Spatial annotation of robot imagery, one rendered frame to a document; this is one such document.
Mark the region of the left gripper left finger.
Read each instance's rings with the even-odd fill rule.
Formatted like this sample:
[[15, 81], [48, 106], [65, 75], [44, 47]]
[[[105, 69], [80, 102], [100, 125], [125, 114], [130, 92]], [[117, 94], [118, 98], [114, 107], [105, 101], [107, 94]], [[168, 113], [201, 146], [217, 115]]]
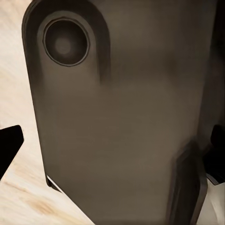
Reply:
[[24, 143], [20, 125], [0, 130], [0, 180]]

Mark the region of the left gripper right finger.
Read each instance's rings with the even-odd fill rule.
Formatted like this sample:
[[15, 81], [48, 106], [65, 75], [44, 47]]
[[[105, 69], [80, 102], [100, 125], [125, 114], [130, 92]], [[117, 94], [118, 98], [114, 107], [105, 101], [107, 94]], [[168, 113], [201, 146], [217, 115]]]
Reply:
[[225, 161], [225, 126], [214, 125], [210, 141]]

